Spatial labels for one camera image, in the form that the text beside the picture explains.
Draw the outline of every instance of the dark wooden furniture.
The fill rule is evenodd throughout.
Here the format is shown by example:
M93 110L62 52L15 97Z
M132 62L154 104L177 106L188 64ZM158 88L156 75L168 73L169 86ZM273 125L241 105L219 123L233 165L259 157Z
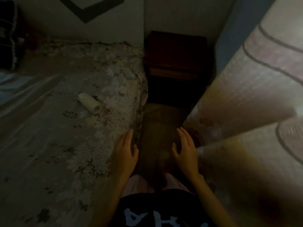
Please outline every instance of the dark wooden furniture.
M205 37L152 31L144 58L148 102L187 108L206 87L208 64Z

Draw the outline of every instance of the floor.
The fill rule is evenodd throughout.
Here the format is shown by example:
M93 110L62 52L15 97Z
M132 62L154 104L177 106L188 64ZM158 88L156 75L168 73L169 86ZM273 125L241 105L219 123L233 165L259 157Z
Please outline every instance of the floor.
M187 117L187 110L156 103L147 103L138 144L139 160L134 173L142 175L149 184L160 190L166 185L163 176L169 172L187 184L172 156L172 143L181 149L177 128Z

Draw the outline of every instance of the striped curtain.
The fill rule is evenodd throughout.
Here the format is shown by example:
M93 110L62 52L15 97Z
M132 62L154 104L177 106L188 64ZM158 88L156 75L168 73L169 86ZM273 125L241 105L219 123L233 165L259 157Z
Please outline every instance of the striped curtain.
M303 226L303 0L276 0L184 127L243 226Z

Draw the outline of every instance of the bedspread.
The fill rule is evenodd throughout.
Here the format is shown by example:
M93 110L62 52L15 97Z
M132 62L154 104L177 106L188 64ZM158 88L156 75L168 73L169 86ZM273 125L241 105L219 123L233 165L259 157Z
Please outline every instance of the bedspread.
M18 73L1 73L3 226L87 226L114 141L130 128L139 138L142 57L127 44L52 41ZM78 102L81 92L101 103L99 114Z

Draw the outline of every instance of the blue wall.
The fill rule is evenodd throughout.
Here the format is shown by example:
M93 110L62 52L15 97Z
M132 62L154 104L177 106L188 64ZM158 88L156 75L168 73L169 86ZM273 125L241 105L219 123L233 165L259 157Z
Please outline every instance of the blue wall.
M237 0L215 46L217 75L275 0Z

